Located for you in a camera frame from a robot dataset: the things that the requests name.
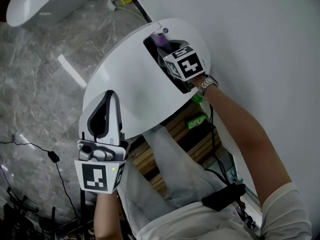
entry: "white toilet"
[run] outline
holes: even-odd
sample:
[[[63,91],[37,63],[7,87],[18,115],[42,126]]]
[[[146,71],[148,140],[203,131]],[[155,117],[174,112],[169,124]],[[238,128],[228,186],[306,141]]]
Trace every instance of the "white toilet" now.
[[[18,27],[30,20],[51,26],[88,0],[11,0],[6,11],[7,23]]]

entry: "hand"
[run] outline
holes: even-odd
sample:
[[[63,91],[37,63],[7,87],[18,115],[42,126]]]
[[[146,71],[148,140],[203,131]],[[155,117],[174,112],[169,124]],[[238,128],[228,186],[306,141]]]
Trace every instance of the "hand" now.
[[[195,86],[195,87],[199,87],[202,82],[206,79],[206,76],[204,75],[197,75],[194,78],[190,79],[190,82]]]

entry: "gray marble floor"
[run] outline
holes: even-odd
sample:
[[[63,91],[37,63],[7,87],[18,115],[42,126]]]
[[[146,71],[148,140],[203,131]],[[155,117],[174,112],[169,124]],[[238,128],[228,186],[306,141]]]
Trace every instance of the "gray marble floor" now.
[[[126,8],[137,12],[133,4]],[[55,151],[78,211],[80,189],[73,161],[78,156],[85,86],[108,51],[144,24],[127,11],[110,11],[107,0],[90,0],[51,27],[0,24],[0,141],[14,134],[19,143]],[[80,80],[71,77],[70,67]],[[31,145],[0,144],[0,159],[14,192],[20,198],[27,195],[27,203],[38,207],[41,216],[50,216],[55,206],[58,222],[74,218],[56,165],[46,152]],[[8,199],[7,186],[0,172],[2,200]]]

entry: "wooden slat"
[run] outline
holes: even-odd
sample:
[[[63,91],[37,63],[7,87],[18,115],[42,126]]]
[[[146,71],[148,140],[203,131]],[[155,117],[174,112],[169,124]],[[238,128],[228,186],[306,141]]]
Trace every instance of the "wooden slat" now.
[[[159,168],[156,165],[156,161],[154,161],[151,165],[152,169],[151,170],[147,170],[145,174],[143,174],[143,176],[146,178],[147,181],[150,181],[151,179],[153,179],[155,176],[157,176],[157,174],[160,173]]]
[[[184,128],[173,139],[177,142],[183,136],[185,136],[189,131],[190,131],[189,129]],[[147,172],[151,171],[156,166],[156,162],[152,154],[153,154],[152,149],[148,148],[145,152],[143,152],[140,156],[138,156],[136,160],[133,161],[135,166],[141,171],[142,175],[145,175]]]
[[[195,159],[194,161],[195,162],[198,162],[200,161],[201,159],[203,159],[205,156],[207,156],[208,158],[212,158],[213,159],[213,163],[216,161],[212,155],[211,155],[211,152],[212,152],[212,146],[208,146],[207,148],[205,148],[203,150],[203,152],[201,152]],[[218,152],[216,150],[216,155],[218,158],[220,158],[223,153],[221,152]],[[160,174],[158,174],[156,177],[154,177],[154,179],[156,179],[155,183],[152,184],[153,188],[158,192],[158,193],[163,193],[165,190],[166,190],[166,183],[164,182],[163,178],[160,176]]]
[[[216,156],[218,158],[220,158],[222,156],[221,153],[217,154],[217,150],[219,150],[221,148],[221,142],[219,142],[216,146],[215,146],[215,152],[216,152]],[[199,165],[202,165],[209,157],[212,157],[212,150],[210,150],[207,154],[205,154],[201,159],[199,159],[197,161],[197,163]]]
[[[136,159],[138,156],[141,155],[141,153],[143,153],[149,148],[150,148],[149,144],[146,141],[143,142],[140,146],[138,146],[137,148],[135,148],[133,151],[130,152],[129,154],[130,158],[132,160]]]
[[[187,120],[195,118],[196,115],[199,115],[201,113],[200,106],[192,111],[190,114],[186,116],[180,123],[178,123],[174,128],[172,128],[169,133],[172,137],[175,137],[179,132],[181,132],[184,128],[186,128]]]
[[[164,185],[162,188],[159,188],[157,191],[160,196],[162,196],[164,199],[167,199],[169,197],[168,195],[168,188],[166,185]]]
[[[207,121],[201,125],[192,128],[177,143],[186,152],[190,151],[197,143],[202,141],[211,132],[211,126]]]
[[[216,150],[215,150],[215,155],[220,158],[224,155],[225,149],[222,146],[221,142],[216,146]],[[216,161],[216,159],[212,156],[212,154],[210,153],[206,159],[204,159],[203,161],[198,161],[198,163],[205,169],[209,168],[214,162]]]
[[[215,142],[216,144],[220,141],[219,136],[215,135]],[[211,141],[211,133],[206,136],[205,139],[203,139],[201,142],[199,142],[194,148],[192,148],[188,154],[190,156],[193,156],[193,158],[197,158],[198,156],[202,157],[202,151],[205,151],[210,145],[212,145]],[[163,182],[163,179],[160,174],[157,174],[154,178],[152,178],[150,181],[150,184],[153,186],[158,186],[161,182]]]
[[[179,113],[173,120],[168,122],[165,125],[165,128],[170,132],[176,125],[178,125],[181,121],[183,121],[188,115],[190,115],[193,111],[199,109],[199,105],[197,103],[191,103],[186,109],[184,109],[181,113]]]
[[[218,138],[217,142],[215,143],[215,146],[217,147],[219,144],[220,144],[220,139]],[[194,156],[192,159],[197,163],[207,153],[210,153],[210,155],[212,155],[212,145],[211,145],[211,143],[206,148],[202,148],[202,152],[198,153],[197,156]]]

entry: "person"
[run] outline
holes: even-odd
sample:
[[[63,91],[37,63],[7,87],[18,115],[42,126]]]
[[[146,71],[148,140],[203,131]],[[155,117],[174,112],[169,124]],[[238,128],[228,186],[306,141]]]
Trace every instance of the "person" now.
[[[199,87],[207,79],[201,75],[191,82]],[[202,205],[202,198],[225,185],[195,163],[164,127],[156,126],[143,136],[153,150],[169,198],[164,200],[129,159],[117,189],[136,239],[311,239],[306,206],[262,126],[214,84],[206,86],[204,98],[222,120],[249,169],[262,207],[260,237],[245,229],[232,204],[219,212]],[[122,239],[115,192],[97,195],[94,233],[98,240]]]

